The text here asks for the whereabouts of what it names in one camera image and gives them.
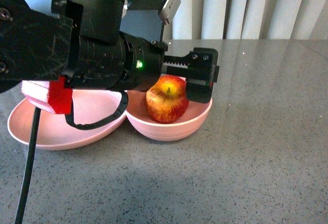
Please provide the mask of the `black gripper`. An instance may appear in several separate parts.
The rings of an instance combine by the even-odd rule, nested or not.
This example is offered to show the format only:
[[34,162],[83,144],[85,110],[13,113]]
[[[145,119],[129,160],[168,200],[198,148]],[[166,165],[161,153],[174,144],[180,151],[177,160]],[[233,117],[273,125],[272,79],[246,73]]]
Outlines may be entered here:
[[168,56],[168,44],[157,40],[121,34],[125,47],[122,75],[113,91],[148,91],[165,73],[165,65],[188,68],[186,95],[189,101],[208,103],[217,82],[219,66],[218,51],[210,48],[194,48],[189,63],[185,57]]

